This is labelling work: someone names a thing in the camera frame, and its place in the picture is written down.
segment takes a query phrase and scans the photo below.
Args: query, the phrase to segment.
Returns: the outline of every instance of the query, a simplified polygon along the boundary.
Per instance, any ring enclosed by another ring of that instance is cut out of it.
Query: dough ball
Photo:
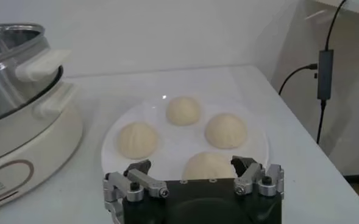
[[[207,141],[219,149],[234,149],[247,138],[244,122],[233,114],[223,113],[210,119],[205,129]]]
[[[176,97],[170,100],[166,117],[170,123],[177,126],[187,126],[196,123],[201,116],[198,102],[191,97]]]
[[[118,150],[129,159],[142,159],[152,154],[158,144],[158,134],[145,122],[134,122],[121,129]]]
[[[202,152],[191,157],[186,164],[182,179],[235,178],[228,158],[215,152]]]

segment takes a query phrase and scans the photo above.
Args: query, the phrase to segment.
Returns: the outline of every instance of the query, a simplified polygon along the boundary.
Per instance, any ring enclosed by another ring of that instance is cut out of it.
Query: white tabletop
[[[264,125],[271,162],[285,169],[283,223],[359,223],[359,198],[264,76],[251,66],[95,75],[80,86],[85,133],[73,158],[34,191],[0,208],[0,223],[111,223],[102,195],[101,144],[124,112],[184,89],[242,100]]]

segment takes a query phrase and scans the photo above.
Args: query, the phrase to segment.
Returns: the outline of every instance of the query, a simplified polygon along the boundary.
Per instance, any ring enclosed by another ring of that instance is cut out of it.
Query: white plate
[[[116,137],[127,124],[145,121],[156,128],[160,142],[158,149],[148,157],[152,162],[149,174],[159,180],[180,180],[187,161],[200,152],[218,152],[251,157],[268,167],[269,145],[266,133],[260,127],[256,117],[242,104],[231,99],[215,97],[194,97],[201,105],[202,115],[198,123],[186,127],[171,125],[166,120],[166,106],[176,96],[163,96],[159,99],[144,101],[123,114],[107,132],[102,146],[102,169],[104,173],[123,172],[130,163],[137,160],[127,159],[116,148]],[[233,113],[242,118],[247,125],[247,141],[237,149],[221,150],[209,145],[204,136],[204,128],[214,115]]]

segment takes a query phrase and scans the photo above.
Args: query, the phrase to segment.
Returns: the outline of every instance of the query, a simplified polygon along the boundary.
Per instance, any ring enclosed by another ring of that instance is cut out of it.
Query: power adapter
[[[319,53],[318,69],[318,99],[331,99],[333,69],[333,50],[324,50]]]

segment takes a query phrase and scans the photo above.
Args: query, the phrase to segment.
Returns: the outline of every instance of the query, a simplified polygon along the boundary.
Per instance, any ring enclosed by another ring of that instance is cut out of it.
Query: pot handle
[[[46,49],[15,69],[18,80],[34,82],[53,74],[65,61],[71,51]]]
[[[72,83],[59,83],[58,89],[34,108],[38,117],[58,116],[74,98],[77,87]]]

